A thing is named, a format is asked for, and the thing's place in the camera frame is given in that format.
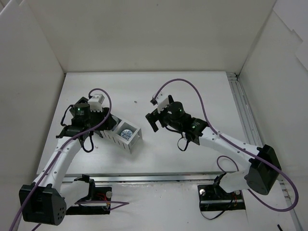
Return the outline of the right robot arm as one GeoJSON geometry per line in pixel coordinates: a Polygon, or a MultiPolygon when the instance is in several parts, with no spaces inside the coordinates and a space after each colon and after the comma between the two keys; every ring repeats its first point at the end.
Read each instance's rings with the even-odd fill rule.
{"type": "Polygon", "coordinates": [[[269,194],[279,175],[276,169],[281,169],[271,146],[258,147],[214,132],[206,121],[186,113],[182,103],[174,101],[171,95],[160,93],[151,103],[157,108],[146,119],[154,131],[158,131],[156,123],[159,122],[167,130],[180,134],[187,144],[192,142],[215,150],[243,167],[238,173],[223,173],[216,179],[213,186],[216,197],[224,198],[233,191],[245,189],[269,194]]]}

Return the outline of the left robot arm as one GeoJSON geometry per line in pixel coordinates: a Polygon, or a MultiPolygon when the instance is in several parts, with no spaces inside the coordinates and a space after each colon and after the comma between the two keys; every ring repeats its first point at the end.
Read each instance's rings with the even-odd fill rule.
{"type": "Polygon", "coordinates": [[[56,136],[57,145],[46,166],[30,185],[23,185],[19,191],[21,215],[26,222],[59,225],[67,209],[80,200],[90,202],[96,197],[95,182],[88,175],[76,178],[67,188],[61,185],[76,154],[85,149],[85,141],[93,141],[94,133],[112,130],[116,120],[111,115],[111,106],[103,107],[105,90],[100,94],[89,94],[70,105],[73,111],[71,124],[62,124],[63,129],[56,136]]]}

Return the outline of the white slotted desk organizer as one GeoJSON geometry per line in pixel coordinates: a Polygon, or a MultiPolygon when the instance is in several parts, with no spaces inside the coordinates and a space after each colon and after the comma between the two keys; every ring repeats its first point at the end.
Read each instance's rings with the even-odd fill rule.
{"type": "Polygon", "coordinates": [[[99,131],[99,136],[132,154],[137,142],[142,140],[141,127],[115,115],[112,115],[112,118],[116,121],[116,125],[111,130],[99,131]]]}

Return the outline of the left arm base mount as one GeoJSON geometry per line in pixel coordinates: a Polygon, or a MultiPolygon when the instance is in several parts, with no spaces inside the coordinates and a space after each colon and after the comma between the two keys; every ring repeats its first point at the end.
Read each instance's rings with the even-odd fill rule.
{"type": "Polygon", "coordinates": [[[109,203],[112,198],[111,186],[97,186],[94,179],[88,175],[82,175],[75,178],[74,181],[84,181],[89,183],[90,193],[67,209],[66,215],[109,215],[111,204],[109,203]]]}

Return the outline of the aluminium rail right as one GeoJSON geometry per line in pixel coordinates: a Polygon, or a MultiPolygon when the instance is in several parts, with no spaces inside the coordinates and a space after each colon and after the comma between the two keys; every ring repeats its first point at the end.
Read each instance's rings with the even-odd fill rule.
{"type": "MultiPolygon", "coordinates": [[[[246,140],[248,140],[251,144],[263,144],[253,117],[253,113],[251,111],[251,107],[248,102],[247,95],[239,80],[239,76],[232,72],[227,72],[226,75],[231,87],[238,114],[240,116],[240,121],[246,140]]],[[[287,206],[290,206],[294,199],[293,189],[282,176],[278,177],[278,182],[280,184],[280,191],[284,195],[286,204],[287,206]]]]}

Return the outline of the aluminium rail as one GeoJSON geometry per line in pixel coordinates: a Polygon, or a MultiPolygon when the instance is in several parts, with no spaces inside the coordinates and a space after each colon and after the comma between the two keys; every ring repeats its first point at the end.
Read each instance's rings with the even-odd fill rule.
{"type": "MultiPolygon", "coordinates": [[[[251,111],[251,107],[248,102],[247,95],[239,80],[239,76],[232,72],[227,72],[226,75],[231,87],[238,114],[240,116],[240,121],[246,140],[248,140],[251,144],[263,144],[253,117],[253,113],[251,111]]],[[[278,177],[278,182],[280,184],[280,191],[284,195],[286,204],[287,206],[290,206],[294,199],[293,189],[282,176],[278,177]]]]}
{"type": "Polygon", "coordinates": [[[90,179],[100,183],[146,183],[146,182],[182,182],[213,181],[222,172],[178,172],[157,174],[92,175],[90,179]]]}

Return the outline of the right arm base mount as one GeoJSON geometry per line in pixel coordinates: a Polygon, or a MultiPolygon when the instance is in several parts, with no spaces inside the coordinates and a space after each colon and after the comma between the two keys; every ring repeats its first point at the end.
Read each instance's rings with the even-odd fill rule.
{"type": "Polygon", "coordinates": [[[226,174],[217,176],[212,184],[197,185],[199,210],[209,221],[218,219],[227,211],[246,210],[243,193],[225,192],[220,181],[226,174]]]}

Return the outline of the aluminium rail front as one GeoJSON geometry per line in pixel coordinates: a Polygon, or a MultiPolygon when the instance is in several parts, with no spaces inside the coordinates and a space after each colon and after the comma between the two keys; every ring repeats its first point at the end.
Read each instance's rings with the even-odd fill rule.
{"type": "Polygon", "coordinates": [[[92,175],[90,179],[100,183],[146,183],[146,182],[182,182],[213,181],[222,172],[178,172],[157,174],[92,175]]]}

